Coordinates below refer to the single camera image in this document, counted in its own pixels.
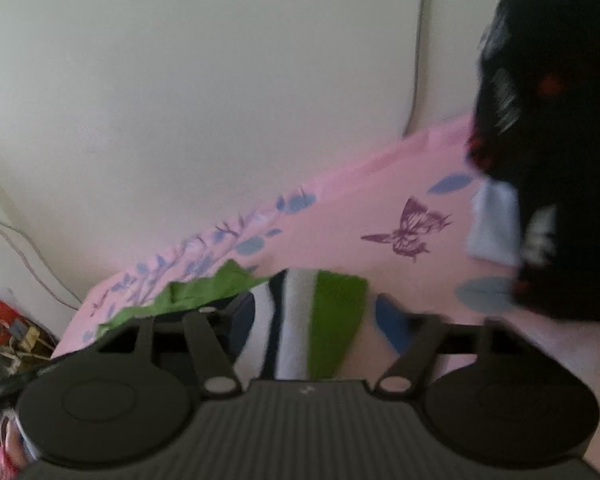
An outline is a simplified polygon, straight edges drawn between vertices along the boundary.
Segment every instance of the pink object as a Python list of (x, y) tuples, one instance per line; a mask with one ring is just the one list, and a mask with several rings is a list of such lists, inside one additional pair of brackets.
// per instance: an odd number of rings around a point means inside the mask
[[(479, 183), (464, 161), (469, 134), (469, 117), (420, 131), (112, 276), (90, 292), (56, 355), (90, 344), (99, 323), (121, 308), (149, 303), (168, 282), (212, 274), (234, 258), (246, 268), (258, 266), (259, 275), (285, 267), (357, 274), (410, 310), (456, 322), (502, 314), (587, 382), (600, 401), (600, 324), (553, 322), (510, 305), (505, 290), (481, 297), (480, 283), (502, 283), (514, 270), (465, 252), (470, 199)], [(467, 289), (469, 280), (483, 281)], [(468, 295), (457, 297), (463, 287)], [(341, 374), (375, 381), (395, 357), (369, 313)], [(600, 428), (587, 458), (600, 469)]]

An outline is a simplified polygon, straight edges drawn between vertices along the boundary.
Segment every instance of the green fabric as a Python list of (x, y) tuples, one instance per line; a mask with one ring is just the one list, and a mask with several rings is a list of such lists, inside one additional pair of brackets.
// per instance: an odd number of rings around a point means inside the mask
[(363, 278), (318, 271), (309, 326), (307, 369), (311, 379), (329, 379), (338, 371), (362, 322), (366, 292)]
[(98, 327), (97, 337), (135, 317), (199, 308), (210, 301), (235, 296), (267, 280), (268, 278), (254, 278), (235, 260), (227, 260), (211, 278), (199, 278), (186, 283), (171, 282), (155, 297), (152, 304), (123, 308)]

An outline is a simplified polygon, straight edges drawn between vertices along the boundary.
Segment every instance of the pink tablecloth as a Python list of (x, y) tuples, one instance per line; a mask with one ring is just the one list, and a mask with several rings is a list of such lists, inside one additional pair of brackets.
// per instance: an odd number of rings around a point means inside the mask
[[(285, 267), (357, 274), (408, 309), (457, 322), (504, 316), (600, 401), (600, 325), (556, 323), (516, 308), (503, 289), (513, 270), (466, 256), (478, 186), (464, 161), (467, 135), (468, 118), (421, 131), (105, 280), (88, 295), (56, 354), (91, 343), (99, 323), (150, 302), (169, 281), (212, 274), (234, 258), (257, 274)], [(374, 381), (395, 357), (369, 314), (341, 372)], [(587, 458), (600, 469), (600, 428)]]

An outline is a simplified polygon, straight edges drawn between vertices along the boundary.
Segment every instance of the purple butterfly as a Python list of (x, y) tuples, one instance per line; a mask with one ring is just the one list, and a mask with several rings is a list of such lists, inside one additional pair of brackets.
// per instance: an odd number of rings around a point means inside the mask
[(390, 234), (365, 235), (361, 238), (378, 244), (392, 244), (394, 253), (400, 254), (400, 256), (410, 256), (413, 261), (416, 261), (418, 254), (430, 252), (427, 244), (420, 240), (420, 236), (439, 233), (451, 224), (446, 221), (450, 216), (444, 216), (437, 211), (429, 211), (426, 206), (412, 196), (402, 210), (399, 229)]

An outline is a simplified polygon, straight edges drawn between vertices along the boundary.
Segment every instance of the wire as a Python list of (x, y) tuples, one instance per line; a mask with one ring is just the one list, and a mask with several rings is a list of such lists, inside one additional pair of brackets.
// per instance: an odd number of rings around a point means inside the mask
[(402, 136), (406, 137), (411, 133), (413, 121), (416, 115), (416, 106), (418, 104), (418, 86), (420, 81), (420, 51), (422, 46), (422, 23), (424, 22), (424, 5), (425, 0), (420, 0), (418, 3), (418, 21), (416, 22), (416, 47), (413, 53), (413, 97), (411, 99), (411, 110), (407, 125), (404, 127)]
[[(72, 290), (67, 287), (60, 278), (58, 278), (58, 276), (56, 275), (55, 272), (53, 272), (53, 269), (49, 266), (49, 264), (46, 262), (46, 260), (44, 259), (44, 256), (42, 256), (42, 253), (40, 252), (40, 250), (38, 249), (38, 247), (35, 245), (35, 243), (33, 242), (33, 240), (29, 237), (29, 235), (26, 234), (26, 232), (15, 228), (5, 222), (3, 222), (2, 220), (0, 220), (0, 226), (9, 229), (17, 234), (19, 234), (20, 236), (22, 236), (27, 243), (31, 246), (31, 248), (33, 249), (33, 251), (36, 253), (36, 256), (40, 259), (40, 261), (42, 262), (42, 264), (46, 267), (46, 270), (49, 271), (49, 273), (54, 277), (54, 279), (60, 284), (62, 285), (62, 287), (64, 287), (64, 289), (71, 294), (76, 301), (78, 301), (79, 303), (82, 303), (82, 301), (80, 300), (80, 298), (78, 298), (78, 296), (76, 296)], [(68, 304), (67, 302), (61, 300), (60, 298), (58, 298), (58, 296), (56, 296), (56, 294), (48, 287), (48, 285), (42, 281), (42, 279), (40, 279), (40, 277), (36, 274), (36, 271), (33, 269), (33, 267), (31, 267), (31, 264), (29, 263), (29, 260), (27, 260), (27, 257), (24, 255), (24, 253), (17, 247), (17, 245), (14, 243), (13, 240), (11, 240), (11, 237), (5, 233), (4, 231), (2, 231), (0, 229), (0, 236), (2, 238), (4, 238), (4, 240), (9, 244), (9, 247), (11, 247), (11, 249), (13, 249), (18, 256), (20, 257), (20, 259), (23, 261), (25, 267), (27, 267), (27, 270), (29, 271), (29, 273), (35, 278), (35, 280), (42, 286), (42, 288), (44, 288), (57, 302), (63, 304), (65, 307), (70, 308), (72, 310), (78, 310), (77, 307), (74, 307), (70, 304)]]

